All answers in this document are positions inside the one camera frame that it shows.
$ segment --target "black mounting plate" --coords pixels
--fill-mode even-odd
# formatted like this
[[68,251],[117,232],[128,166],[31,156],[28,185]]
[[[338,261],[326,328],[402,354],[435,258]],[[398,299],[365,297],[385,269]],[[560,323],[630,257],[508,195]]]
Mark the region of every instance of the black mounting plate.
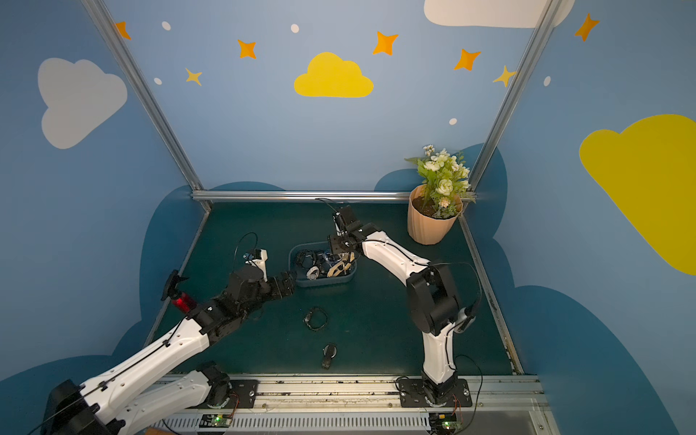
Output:
[[[396,384],[402,408],[432,407],[425,399],[422,379],[401,378]],[[452,388],[450,397],[447,399],[447,403],[443,405],[443,408],[454,408],[455,396],[457,396],[462,408],[471,408],[473,406],[469,384],[466,382],[466,379],[457,380],[457,385]]]
[[[259,386],[259,381],[256,379],[230,379],[230,401],[221,409],[234,409],[237,403],[237,398],[232,394],[235,393],[239,396],[239,404],[237,409],[250,409],[254,407],[254,402],[256,402],[256,393]],[[197,406],[198,409],[210,409],[212,411],[218,411],[218,408],[210,408],[205,404]]]

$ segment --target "painted cloud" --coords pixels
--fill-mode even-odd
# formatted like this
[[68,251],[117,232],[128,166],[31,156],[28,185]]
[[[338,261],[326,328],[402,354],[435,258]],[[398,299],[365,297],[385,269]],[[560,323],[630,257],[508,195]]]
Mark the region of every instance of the painted cloud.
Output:
[[46,139],[62,150],[82,139],[126,102],[128,92],[120,77],[105,74],[86,60],[71,63],[50,58],[41,63],[39,92],[48,106],[41,120]]
[[[565,19],[575,0],[563,0],[554,25]],[[441,26],[532,28],[546,0],[425,0],[425,17]]]

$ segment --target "green mat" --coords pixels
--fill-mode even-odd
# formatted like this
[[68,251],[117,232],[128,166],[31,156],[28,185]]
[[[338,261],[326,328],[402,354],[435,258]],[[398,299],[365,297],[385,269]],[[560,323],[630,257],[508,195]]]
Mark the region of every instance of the green mat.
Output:
[[[473,263],[459,227],[434,246],[415,243],[406,231],[406,205],[355,204],[363,223],[373,222],[404,248],[431,261]],[[287,270],[288,254],[297,244],[321,242],[335,231],[331,210],[324,204],[219,203],[203,229],[180,289],[197,301],[220,293],[232,270],[232,253],[246,232],[259,236],[258,247],[268,250],[267,271],[275,276]],[[240,251],[251,248],[247,237]],[[466,265],[452,265],[459,295],[465,304],[476,298],[476,277]],[[311,331],[302,322],[313,306],[324,308],[329,324]],[[512,369],[487,303],[476,322],[454,335],[454,354],[473,358],[484,374],[511,374]],[[169,306],[156,337],[174,327],[182,313]],[[331,368],[322,369],[322,350],[328,343],[338,349]],[[352,281],[326,287],[296,289],[287,299],[266,303],[235,333],[190,358],[175,371],[188,372],[203,361],[215,361],[230,373],[336,373],[420,374],[422,333],[409,317],[406,289],[376,262],[360,258]],[[477,374],[465,358],[460,374]]]

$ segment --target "flower pot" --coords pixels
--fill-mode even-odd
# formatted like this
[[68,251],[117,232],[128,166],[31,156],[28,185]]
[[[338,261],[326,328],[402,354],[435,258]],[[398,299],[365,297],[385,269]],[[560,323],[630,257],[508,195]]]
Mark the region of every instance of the flower pot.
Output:
[[[421,214],[413,206],[413,199],[422,196],[424,185],[416,187],[409,196],[409,235],[413,240],[422,245],[434,245],[441,241],[454,225],[459,215],[449,219],[433,219]],[[461,212],[461,199],[454,197],[457,210]]]

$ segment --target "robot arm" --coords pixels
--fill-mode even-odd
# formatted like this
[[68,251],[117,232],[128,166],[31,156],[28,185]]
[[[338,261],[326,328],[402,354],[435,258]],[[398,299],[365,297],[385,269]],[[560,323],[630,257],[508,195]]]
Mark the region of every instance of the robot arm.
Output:
[[[186,317],[159,340],[79,387],[65,381],[53,389],[42,435],[130,434],[135,427],[200,404],[211,393],[219,395],[219,371],[209,368],[189,373],[186,385],[141,393],[181,362],[236,331],[263,303],[293,294],[294,278],[287,272],[266,278],[265,251],[258,253],[263,255],[248,258],[241,269],[230,274],[220,295],[202,304],[176,289],[182,279],[174,271],[165,294]],[[124,426],[128,426],[127,432],[120,431]]]
[[406,286],[409,314],[423,334],[426,398],[433,405],[446,402],[457,382],[452,334],[464,332],[471,325],[480,300],[463,307],[447,265],[430,264],[396,244],[374,224],[363,225],[350,206],[337,210],[333,219],[337,233],[329,236],[333,253],[358,251],[384,266]]

